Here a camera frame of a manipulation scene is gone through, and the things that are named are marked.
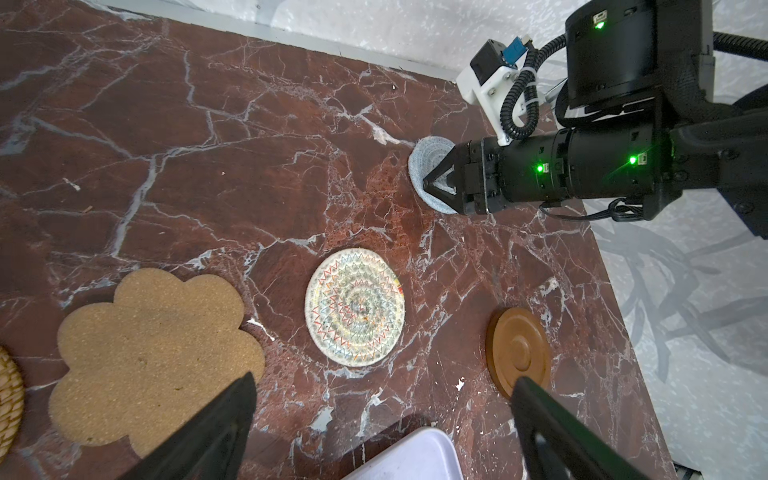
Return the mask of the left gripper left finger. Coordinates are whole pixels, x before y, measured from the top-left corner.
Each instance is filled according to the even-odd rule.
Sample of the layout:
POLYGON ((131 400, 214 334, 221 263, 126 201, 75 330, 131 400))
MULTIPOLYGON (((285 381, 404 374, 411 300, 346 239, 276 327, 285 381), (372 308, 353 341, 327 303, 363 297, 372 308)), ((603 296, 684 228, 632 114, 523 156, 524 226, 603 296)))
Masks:
POLYGON ((129 471, 124 479, 235 479, 257 401, 248 372, 129 471))

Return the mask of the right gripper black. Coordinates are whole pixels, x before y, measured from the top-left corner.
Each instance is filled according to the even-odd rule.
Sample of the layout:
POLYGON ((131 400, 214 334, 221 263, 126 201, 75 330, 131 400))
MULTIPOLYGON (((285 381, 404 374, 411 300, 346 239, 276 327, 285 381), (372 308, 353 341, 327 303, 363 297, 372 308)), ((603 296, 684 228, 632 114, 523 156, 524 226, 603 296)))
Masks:
POLYGON ((487 215, 519 203, 613 199, 607 217, 651 220, 678 198, 670 149, 650 122, 596 122, 531 136, 429 147, 423 189, 459 214, 487 215))

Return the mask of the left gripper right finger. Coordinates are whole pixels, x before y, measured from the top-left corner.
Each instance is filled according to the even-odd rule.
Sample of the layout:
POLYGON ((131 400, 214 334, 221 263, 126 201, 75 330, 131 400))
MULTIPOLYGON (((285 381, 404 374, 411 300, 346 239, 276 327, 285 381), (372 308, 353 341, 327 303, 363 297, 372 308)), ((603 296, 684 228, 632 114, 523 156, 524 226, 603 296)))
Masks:
POLYGON ((646 477, 526 376, 515 382, 511 411, 532 479, 646 477))

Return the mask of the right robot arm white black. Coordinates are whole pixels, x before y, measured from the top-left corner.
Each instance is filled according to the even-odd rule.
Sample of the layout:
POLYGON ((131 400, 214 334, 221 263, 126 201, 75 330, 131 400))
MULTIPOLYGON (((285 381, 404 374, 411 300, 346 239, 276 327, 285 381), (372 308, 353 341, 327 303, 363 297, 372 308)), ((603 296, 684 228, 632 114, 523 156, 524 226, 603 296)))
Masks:
POLYGON ((707 1, 592 1, 543 46, 486 42, 459 75, 493 135, 453 146, 418 184, 461 215, 604 199, 594 220, 649 221, 714 189, 767 234, 767 91, 713 99, 716 52, 765 60, 764 40, 716 32, 707 1))

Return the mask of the multicolour woven round coaster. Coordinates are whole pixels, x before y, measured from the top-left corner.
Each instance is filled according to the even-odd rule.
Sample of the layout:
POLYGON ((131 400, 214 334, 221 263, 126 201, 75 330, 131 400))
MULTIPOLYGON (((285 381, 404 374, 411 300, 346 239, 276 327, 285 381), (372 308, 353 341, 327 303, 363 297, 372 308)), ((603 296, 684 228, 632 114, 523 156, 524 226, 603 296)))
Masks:
POLYGON ((377 253, 339 250, 314 271, 304 313, 317 348, 347 367, 367 367, 384 359, 405 323, 405 297, 397 275, 377 253))

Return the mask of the round woven rattan coaster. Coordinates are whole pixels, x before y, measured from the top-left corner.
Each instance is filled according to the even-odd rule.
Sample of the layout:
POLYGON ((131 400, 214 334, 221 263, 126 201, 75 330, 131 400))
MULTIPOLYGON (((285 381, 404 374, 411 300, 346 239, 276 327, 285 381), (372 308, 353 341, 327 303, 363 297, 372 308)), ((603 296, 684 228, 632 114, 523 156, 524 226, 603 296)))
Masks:
POLYGON ((24 410, 25 389, 16 362, 6 349, 1 348, 0 354, 0 459, 4 461, 20 428, 24 410))

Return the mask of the grey blue round coaster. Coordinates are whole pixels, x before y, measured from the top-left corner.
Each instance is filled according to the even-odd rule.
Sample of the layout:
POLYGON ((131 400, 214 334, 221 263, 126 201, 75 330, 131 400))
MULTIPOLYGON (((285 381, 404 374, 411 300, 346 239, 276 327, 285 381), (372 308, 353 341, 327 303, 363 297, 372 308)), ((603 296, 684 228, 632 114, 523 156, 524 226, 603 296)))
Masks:
POLYGON ((417 195, 430 208, 443 214, 456 214, 456 211, 446 203, 427 193, 423 188, 423 181, 453 147, 454 143, 447 138, 439 136, 425 137, 417 142, 408 159, 408 174, 417 195))

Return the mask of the brown wooden round coaster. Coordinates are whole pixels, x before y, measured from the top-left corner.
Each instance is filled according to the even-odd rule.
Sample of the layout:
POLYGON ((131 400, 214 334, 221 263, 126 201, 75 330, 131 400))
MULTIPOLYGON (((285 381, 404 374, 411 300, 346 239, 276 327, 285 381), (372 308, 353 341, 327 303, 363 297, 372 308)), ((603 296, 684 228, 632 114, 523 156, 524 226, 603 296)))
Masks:
POLYGON ((493 383, 506 399, 523 376, 549 388, 552 351, 540 318, 530 310, 496 312, 487 329, 485 349, 493 383))

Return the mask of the cork paw shaped coaster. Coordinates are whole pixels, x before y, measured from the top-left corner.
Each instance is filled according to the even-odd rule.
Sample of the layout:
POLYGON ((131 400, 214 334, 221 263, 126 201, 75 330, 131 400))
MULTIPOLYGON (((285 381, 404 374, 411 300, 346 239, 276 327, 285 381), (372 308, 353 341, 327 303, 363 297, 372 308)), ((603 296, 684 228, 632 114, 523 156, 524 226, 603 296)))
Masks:
POLYGON ((219 276, 130 273, 112 301, 83 306, 61 324, 58 350, 69 370, 50 397, 52 424, 86 446, 126 437, 147 456, 232 382, 263 377, 265 354, 241 330, 244 314, 240 294, 219 276))

